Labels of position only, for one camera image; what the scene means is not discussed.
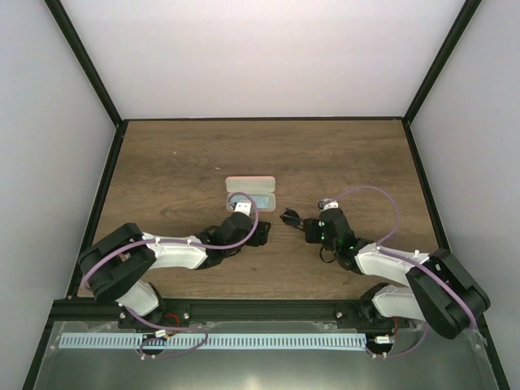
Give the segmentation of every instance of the wooden tabletop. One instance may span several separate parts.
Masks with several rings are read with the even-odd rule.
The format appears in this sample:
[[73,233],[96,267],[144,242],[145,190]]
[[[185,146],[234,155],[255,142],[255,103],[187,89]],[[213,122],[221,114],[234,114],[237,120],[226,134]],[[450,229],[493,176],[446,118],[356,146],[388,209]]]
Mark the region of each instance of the wooden tabletop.
[[[110,184],[96,241],[126,222],[160,236],[189,236],[221,224],[228,176],[274,176],[276,211],[267,245],[208,270],[159,269],[143,278],[164,297],[358,298],[381,279],[325,264],[319,246],[284,225],[286,207],[317,217],[316,204],[371,184],[401,212],[386,245],[436,249],[410,150],[399,121],[132,121]],[[389,201],[362,190],[340,202],[357,236],[377,240],[393,225]]]

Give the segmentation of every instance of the gray floor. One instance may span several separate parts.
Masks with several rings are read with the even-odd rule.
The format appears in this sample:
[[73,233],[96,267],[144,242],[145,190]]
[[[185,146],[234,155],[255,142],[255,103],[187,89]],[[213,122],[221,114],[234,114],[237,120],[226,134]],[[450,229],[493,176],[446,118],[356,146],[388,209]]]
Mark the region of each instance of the gray floor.
[[[241,327],[244,332],[258,331],[258,325],[249,326],[249,331]],[[386,361],[361,352],[197,351],[143,362],[134,350],[59,350],[55,345],[63,329],[70,331],[57,323],[38,390],[497,389],[481,341],[469,333],[445,340],[430,331],[421,348]],[[406,348],[416,336],[417,332],[400,331],[398,347]]]

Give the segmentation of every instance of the black wire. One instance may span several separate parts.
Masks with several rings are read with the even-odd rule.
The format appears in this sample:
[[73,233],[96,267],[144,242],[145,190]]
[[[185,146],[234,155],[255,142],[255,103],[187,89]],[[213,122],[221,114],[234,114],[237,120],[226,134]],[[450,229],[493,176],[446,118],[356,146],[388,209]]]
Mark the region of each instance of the black wire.
[[325,249],[324,246],[322,246],[322,248],[319,250],[319,258],[322,259],[322,262],[324,262],[325,264],[331,264],[332,262],[334,262],[336,260],[336,256],[334,258],[332,258],[331,261],[329,262],[326,262],[325,259],[323,258],[323,250]]

